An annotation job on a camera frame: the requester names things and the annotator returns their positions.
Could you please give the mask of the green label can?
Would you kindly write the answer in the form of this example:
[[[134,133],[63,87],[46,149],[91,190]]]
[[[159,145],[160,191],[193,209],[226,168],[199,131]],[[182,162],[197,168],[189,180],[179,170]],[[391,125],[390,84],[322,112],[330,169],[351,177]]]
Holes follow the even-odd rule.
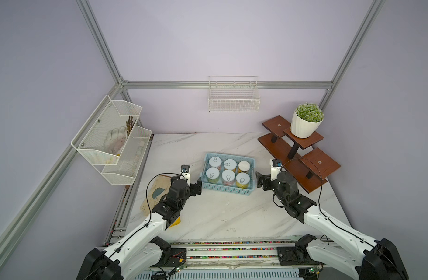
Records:
[[[210,184],[217,184],[220,179],[220,170],[217,168],[209,168],[206,173],[207,182]]]

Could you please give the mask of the yellow can end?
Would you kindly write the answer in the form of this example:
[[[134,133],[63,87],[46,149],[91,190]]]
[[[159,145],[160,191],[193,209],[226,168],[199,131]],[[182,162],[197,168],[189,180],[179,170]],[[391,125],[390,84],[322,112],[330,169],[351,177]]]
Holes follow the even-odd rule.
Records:
[[[236,175],[236,186],[241,189],[247,189],[250,184],[250,176],[245,172],[239,172]]]

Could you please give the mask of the yellow tall can white lid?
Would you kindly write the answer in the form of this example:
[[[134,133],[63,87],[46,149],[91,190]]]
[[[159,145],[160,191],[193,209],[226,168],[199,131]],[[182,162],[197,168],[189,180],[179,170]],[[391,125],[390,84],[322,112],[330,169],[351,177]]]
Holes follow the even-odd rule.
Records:
[[[248,161],[240,161],[237,168],[239,173],[248,173],[251,169],[251,165]]]

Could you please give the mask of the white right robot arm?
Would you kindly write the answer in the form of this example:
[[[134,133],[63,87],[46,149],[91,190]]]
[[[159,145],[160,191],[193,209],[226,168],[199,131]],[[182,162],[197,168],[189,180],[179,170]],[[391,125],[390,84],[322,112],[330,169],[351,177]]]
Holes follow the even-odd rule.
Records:
[[[325,245],[313,235],[297,242],[299,252],[346,274],[354,280],[407,280],[408,274],[396,245],[388,239],[365,235],[326,213],[312,199],[299,193],[295,178],[282,171],[277,175],[256,174],[257,186],[272,191],[280,207],[294,219],[328,238],[338,248]]]

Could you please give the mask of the yellow label can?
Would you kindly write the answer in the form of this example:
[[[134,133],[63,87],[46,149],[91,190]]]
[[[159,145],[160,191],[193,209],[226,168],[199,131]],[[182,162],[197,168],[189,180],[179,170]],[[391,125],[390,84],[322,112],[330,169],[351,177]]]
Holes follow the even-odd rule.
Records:
[[[224,170],[230,170],[236,173],[237,162],[234,159],[227,159],[223,162]]]

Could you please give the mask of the pink label can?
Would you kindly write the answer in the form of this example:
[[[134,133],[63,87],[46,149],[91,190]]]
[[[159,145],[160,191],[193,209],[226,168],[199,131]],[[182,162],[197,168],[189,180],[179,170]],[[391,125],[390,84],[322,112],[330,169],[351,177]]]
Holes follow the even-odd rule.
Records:
[[[213,156],[208,161],[210,168],[216,168],[217,170],[221,170],[222,168],[222,160],[218,156]]]
[[[236,181],[236,174],[230,170],[224,170],[222,172],[222,184],[226,186],[234,185]]]

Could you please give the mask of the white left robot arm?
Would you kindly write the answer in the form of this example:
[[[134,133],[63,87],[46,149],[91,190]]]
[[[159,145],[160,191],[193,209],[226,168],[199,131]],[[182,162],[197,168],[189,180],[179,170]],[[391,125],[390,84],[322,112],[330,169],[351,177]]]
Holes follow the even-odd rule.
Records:
[[[78,280],[132,280],[145,269],[169,259],[170,244],[159,237],[180,217],[190,196],[202,193],[202,179],[191,184],[186,176],[171,178],[171,187],[142,224],[117,243],[85,257]]]

